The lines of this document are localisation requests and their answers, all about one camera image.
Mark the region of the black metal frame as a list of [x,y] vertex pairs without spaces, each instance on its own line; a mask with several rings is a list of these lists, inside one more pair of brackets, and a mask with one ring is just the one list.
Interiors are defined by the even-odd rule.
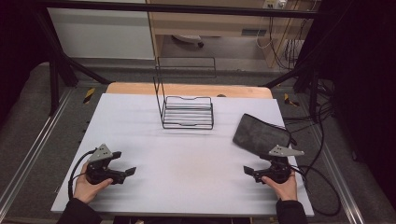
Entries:
[[67,86],[76,86],[77,77],[72,70],[76,68],[88,77],[93,78],[101,84],[108,85],[110,80],[101,77],[86,68],[80,63],[71,59],[62,50],[60,41],[52,22],[45,19],[43,12],[50,8],[71,8],[88,10],[107,11],[137,11],[137,12],[161,12],[161,13],[185,13],[185,14],[213,14],[213,15],[233,15],[248,17],[271,17],[271,18],[298,18],[298,19],[318,19],[327,16],[327,13],[317,11],[279,10],[279,9],[258,9],[246,7],[210,7],[210,6],[188,6],[169,4],[145,4],[145,3],[120,3],[120,2],[98,2],[98,1],[76,1],[76,0],[31,0],[32,13],[38,23],[42,33],[46,38],[46,45],[51,56],[50,65],[50,86],[51,86],[51,113],[59,104],[57,75],[60,75]]

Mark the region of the office chair base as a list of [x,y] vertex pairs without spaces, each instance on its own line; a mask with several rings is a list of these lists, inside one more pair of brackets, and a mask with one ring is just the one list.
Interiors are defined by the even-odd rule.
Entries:
[[196,44],[199,48],[202,48],[205,44],[202,38],[198,35],[173,35],[173,38],[191,44]]

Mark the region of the white table board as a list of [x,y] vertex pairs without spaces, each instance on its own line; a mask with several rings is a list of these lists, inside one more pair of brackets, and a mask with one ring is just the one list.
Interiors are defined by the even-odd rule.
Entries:
[[84,153],[105,144],[121,154],[110,168],[135,173],[101,191],[92,208],[144,217],[274,214],[274,191],[244,172],[247,166],[265,169],[268,161],[235,145],[233,136],[244,114],[282,125],[277,101],[215,97],[212,102],[213,129],[165,129],[155,96],[103,94],[70,168],[79,171]]

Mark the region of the white power strip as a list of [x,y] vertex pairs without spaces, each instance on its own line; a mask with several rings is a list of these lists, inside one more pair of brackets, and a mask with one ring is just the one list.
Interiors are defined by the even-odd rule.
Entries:
[[286,6],[288,0],[263,0],[263,8],[282,9]]

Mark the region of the person's left hand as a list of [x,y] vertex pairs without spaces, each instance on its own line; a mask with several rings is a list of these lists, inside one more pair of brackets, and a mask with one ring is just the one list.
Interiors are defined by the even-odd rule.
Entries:
[[108,178],[99,184],[93,185],[86,178],[88,163],[85,162],[82,166],[80,176],[76,180],[76,187],[73,197],[79,199],[85,204],[90,203],[96,195],[103,189],[107,188],[113,182],[112,178]]

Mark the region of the yellow black floor tape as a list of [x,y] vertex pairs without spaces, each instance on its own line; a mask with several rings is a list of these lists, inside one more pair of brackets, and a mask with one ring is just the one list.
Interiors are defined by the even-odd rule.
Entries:
[[87,93],[86,93],[86,95],[84,97],[83,104],[88,104],[89,103],[89,101],[91,100],[94,92],[95,92],[95,88],[89,88],[88,89],[88,91],[87,91]]
[[300,106],[298,102],[293,102],[287,93],[284,93],[284,103],[287,105]]

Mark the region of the white cabinet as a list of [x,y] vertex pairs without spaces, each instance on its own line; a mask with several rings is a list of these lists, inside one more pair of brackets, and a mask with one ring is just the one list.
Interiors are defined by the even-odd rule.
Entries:
[[50,8],[49,14],[70,57],[154,59],[144,12]]

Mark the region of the dark grey cloth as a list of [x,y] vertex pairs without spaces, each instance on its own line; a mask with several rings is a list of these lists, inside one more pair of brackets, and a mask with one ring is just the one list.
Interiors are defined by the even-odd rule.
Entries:
[[249,114],[244,114],[233,136],[233,142],[254,155],[268,154],[276,146],[296,144],[290,131]]

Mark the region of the light wooden desk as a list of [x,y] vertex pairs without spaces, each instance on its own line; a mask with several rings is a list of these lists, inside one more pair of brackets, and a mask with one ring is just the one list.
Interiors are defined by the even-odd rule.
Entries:
[[[149,4],[210,7],[263,8],[263,0],[146,0]],[[320,0],[288,0],[280,10],[316,11]],[[254,37],[268,66],[276,66],[284,43],[304,40],[312,21],[309,19],[266,18],[213,14],[150,12],[151,31],[156,38],[165,35],[203,35]]]

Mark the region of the black wire rack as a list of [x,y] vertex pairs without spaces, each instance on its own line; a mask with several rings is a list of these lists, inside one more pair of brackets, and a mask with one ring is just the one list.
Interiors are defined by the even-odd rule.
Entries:
[[153,85],[160,119],[164,129],[212,130],[214,106],[212,98],[203,93],[172,93],[172,83],[215,79],[213,57],[158,57]]

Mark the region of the aluminium floor rail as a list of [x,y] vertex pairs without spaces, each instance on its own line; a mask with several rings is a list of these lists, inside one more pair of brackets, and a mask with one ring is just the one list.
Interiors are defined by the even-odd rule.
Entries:
[[52,115],[48,116],[46,122],[39,134],[37,135],[35,141],[30,146],[27,154],[23,158],[21,165],[18,167],[15,175],[12,176],[10,182],[8,183],[5,191],[0,195],[0,222],[4,219],[9,210],[10,206],[13,204],[16,196],[18,195],[21,186],[23,185],[25,179],[29,175],[36,159],[38,158],[42,148],[49,139],[52,130],[57,124],[59,117],[64,112],[64,109],[69,101],[70,95],[74,90],[67,88],[62,94],[59,100],[58,108],[53,112]]
[[332,181],[335,189],[337,190],[341,205],[343,206],[344,212],[350,224],[364,224],[364,218],[361,214],[361,210],[357,206],[352,193],[347,185],[344,176],[341,173],[339,166],[337,165],[334,156],[329,150],[329,147],[325,143],[324,133],[318,126],[312,127],[312,134],[315,136],[318,146],[320,149],[319,157],[323,160],[330,180]]

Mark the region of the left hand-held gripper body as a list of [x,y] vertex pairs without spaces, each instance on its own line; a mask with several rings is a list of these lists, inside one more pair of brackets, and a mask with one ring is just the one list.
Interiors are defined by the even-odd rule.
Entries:
[[88,159],[86,171],[87,180],[93,184],[112,178],[112,184],[122,184],[126,178],[125,172],[115,171],[108,168],[112,160],[112,153],[106,144],[97,147]]

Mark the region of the person's right hand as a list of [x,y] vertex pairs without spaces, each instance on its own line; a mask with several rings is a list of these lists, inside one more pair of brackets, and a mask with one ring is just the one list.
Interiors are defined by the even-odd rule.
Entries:
[[268,176],[263,176],[262,181],[272,188],[277,197],[281,201],[297,201],[297,182],[295,172],[292,172],[288,180],[282,184],[276,183],[273,179]]

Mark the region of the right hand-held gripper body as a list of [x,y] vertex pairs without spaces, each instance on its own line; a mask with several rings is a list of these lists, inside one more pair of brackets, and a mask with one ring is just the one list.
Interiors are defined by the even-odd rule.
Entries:
[[303,156],[304,152],[276,145],[265,154],[272,156],[272,159],[269,161],[271,165],[267,169],[254,171],[253,177],[255,181],[257,183],[262,182],[262,177],[268,176],[276,183],[282,184],[288,180],[291,174],[289,157]]

